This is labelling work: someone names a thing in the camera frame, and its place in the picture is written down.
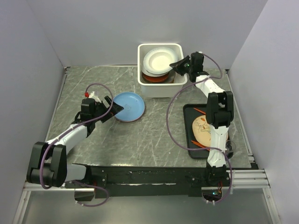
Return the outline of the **light blue plastic plate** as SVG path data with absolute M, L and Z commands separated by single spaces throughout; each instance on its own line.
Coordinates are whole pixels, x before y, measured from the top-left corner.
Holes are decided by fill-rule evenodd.
M 142 113 L 145 112 L 144 100 L 136 93 L 123 92 L 114 97 L 114 102 L 124 107 L 122 113 Z

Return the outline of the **black rectangular tray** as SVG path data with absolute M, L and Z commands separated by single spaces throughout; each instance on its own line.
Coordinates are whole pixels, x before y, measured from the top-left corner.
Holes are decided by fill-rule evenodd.
M 197 149 L 200 147 L 191 143 L 192 140 L 199 142 L 198 140 L 196 140 L 196 138 L 193 134 L 192 123 L 197 117 L 199 117 L 203 114 L 194 110 L 194 108 L 198 108 L 198 109 L 206 112 L 206 104 L 186 104 L 183 106 L 183 117 L 184 117 L 184 123 L 185 123 L 185 134 L 186 134 L 187 147 L 192 148 L 192 149 Z M 196 151 L 189 150 L 188 154 L 192 159 L 203 160 L 203 159 L 208 158 L 209 151 L 208 150 L 196 150 Z

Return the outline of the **orange chopstick upper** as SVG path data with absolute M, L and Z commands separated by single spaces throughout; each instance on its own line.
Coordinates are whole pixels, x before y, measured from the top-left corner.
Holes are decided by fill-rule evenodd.
M 204 111 L 202 111 L 202 110 L 200 110 L 200 109 L 198 109 L 198 108 L 194 108 L 194 110 L 196 110 L 196 111 L 198 111 L 198 112 L 200 112 L 200 113 L 202 113 L 202 114 L 206 114 L 206 112 L 204 112 Z

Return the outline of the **white plastic bin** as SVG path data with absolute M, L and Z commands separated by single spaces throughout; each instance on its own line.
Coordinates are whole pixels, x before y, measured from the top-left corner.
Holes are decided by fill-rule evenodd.
M 152 49 L 158 47 L 167 47 L 174 50 L 178 56 L 178 61 L 184 58 L 182 48 L 176 43 L 144 43 L 138 46 L 137 51 L 137 79 L 141 86 L 142 94 L 147 98 L 172 98 L 187 83 L 187 75 L 176 73 L 174 83 L 169 84 L 168 79 L 163 83 L 149 83 L 142 77 L 141 68 L 145 55 Z

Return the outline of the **white plate blue rim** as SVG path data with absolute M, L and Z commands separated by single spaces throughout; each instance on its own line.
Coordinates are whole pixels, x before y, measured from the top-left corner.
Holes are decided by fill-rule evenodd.
M 170 70 L 168 71 L 158 71 L 158 72 L 150 72 L 148 70 L 146 70 L 144 67 L 141 68 L 141 72 L 147 76 L 150 77 L 160 77 L 163 76 L 165 74 L 167 74 Z

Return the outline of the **red scalloped plate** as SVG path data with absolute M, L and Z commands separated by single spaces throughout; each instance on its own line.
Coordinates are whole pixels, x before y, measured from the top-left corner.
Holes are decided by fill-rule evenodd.
M 148 76 L 148 75 L 145 75 L 144 73 L 142 73 L 143 79 L 149 83 L 163 83 L 167 80 L 168 76 L 169 76 L 169 74 L 165 74 L 165 75 L 158 76 L 158 77 L 152 77 L 152 76 Z

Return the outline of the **orange chopstick lower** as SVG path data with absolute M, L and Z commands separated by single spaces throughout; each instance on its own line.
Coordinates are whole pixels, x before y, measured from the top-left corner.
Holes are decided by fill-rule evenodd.
M 193 143 L 194 145 L 197 145 L 197 146 L 199 146 L 200 148 L 206 148 L 206 146 L 204 146 L 204 145 L 200 144 L 200 143 L 199 143 L 199 142 L 197 142 L 197 141 L 194 141 L 194 140 L 192 140 L 192 141 L 191 141 L 191 143 Z

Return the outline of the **orange chopstick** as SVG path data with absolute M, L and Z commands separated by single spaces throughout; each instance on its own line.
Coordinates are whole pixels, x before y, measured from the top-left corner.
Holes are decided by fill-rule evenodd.
M 194 140 L 192 140 L 192 141 L 191 141 L 191 143 L 193 143 L 194 145 L 197 145 L 197 146 L 199 146 L 200 148 L 206 148 L 206 146 L 204 146 L 204 145 L 200 144 L 200 143 L 199 143 L 199 142 L 197 142 L 197 141 L 194 141 Z
M 204 112 L 204 111 L 202 111 L 202 110 L 200 110 L 200 109 L 198 109 L 198 108 L 194 108 L 194 110 L 196 110 L 196 111 L 198 111 L 198 112 L 200 112 L 200 113 L 202 113 L 202 114 L 206 114 L 206 112 Z

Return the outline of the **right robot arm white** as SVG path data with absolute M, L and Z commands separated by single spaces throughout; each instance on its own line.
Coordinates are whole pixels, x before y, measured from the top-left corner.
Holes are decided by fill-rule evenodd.
M 220 76 L 215 77 L 204 71 L 204 59 L 210 59 L 219 69 Z M 170 67 L 178 74 L 189 76 L 191 84 L 179 90 L 172 100 L 188 87 L 196 86 L 207 97 L 206 119 L 210 126 L 211 143 L 209 155 L 204 172 L 205 182 L 210 186 L 215 186 L 229 178 L 226 165 L 231 165 L 226 155 L 226 142 L 228 130 L 234 119 L 234 95 L 231 91 L 225 91 L 220 88 L 214 79 L 222 79 L 223 72 L 218 63 L 203 52 L 194 52 L 178 62 L 170 64 Z

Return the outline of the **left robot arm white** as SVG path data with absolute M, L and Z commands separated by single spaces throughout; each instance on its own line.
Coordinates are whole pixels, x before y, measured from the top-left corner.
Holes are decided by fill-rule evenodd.
M 64 182 L 69 181 L 76 181 L 84 188 L 92 184 L 91 168 L 83 164 L 68 165 L 67 154 L 93 132 L 96 122 L 104 123 L 124 109 L 109 96 L 105 96 L 105 100 L 109 107 L 93 98 L 83 99 L 81 110 L 66 131 L 47 142 L 33 145 L 27 182 L 40 184 L 44 189 L 61 187 Z

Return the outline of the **pale grey large plate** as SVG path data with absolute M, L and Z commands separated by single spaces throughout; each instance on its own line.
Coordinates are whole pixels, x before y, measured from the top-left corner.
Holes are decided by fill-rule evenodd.
M 178 61 L 176 52 L 167 47 L 158 47 L 150 50 L 143 59 L 143 66 L 150 72 L 168 71 L 171 63 Z

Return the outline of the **clear glass cup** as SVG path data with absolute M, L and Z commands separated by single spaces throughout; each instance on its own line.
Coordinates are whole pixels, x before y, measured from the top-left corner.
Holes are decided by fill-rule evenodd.
M 226 155 L 229 159 L 233 157 L 235 150 L 236 144 L 232 140 L 228 140 L 226 142 Z

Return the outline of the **peach plate with bird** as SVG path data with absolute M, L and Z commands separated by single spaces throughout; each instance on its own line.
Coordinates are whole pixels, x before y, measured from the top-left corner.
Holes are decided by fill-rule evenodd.
M 228 127 L 215 128 L 208 124 L 206 116 L 197 117 L 192 123 L 192 131 L 196 141 L 202 147 L 214 147 L 225 151 L 228 140 Z

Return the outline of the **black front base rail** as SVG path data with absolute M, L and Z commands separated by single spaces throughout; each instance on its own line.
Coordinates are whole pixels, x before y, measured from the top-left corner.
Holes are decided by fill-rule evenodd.
M 31 168 L 27 181 L 46 187 L 90 187 L 96 198 L 110 196 L 201 196 L 202 187 L 231 184 L 226 168 L 103 167 L 72 164 L 69 167 Z

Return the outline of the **pink plastic plate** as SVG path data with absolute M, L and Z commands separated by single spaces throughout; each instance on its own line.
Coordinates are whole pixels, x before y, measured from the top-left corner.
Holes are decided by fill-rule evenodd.
M 138 120 L 142 116 L 142 113 L 118 113 L 115 117 L 122 122 L 133 122 Z

